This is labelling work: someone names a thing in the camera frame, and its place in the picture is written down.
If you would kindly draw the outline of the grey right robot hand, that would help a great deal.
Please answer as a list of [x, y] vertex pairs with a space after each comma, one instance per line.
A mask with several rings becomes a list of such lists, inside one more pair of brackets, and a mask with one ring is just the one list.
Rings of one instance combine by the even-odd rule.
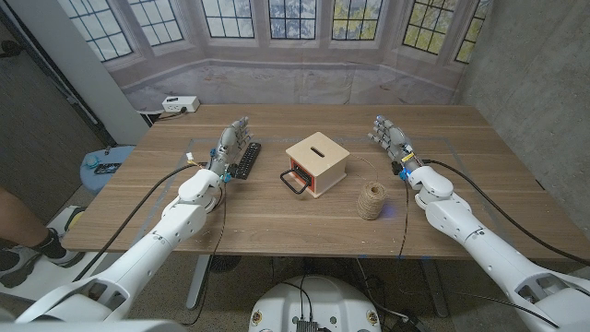
[[368, 137], [382, 147], [389, 158], [403, 169], [413, 172], [423, 166], [423, 162], [414, 151], [409, 137], [386, 117], [376, 116], [373, 129]]

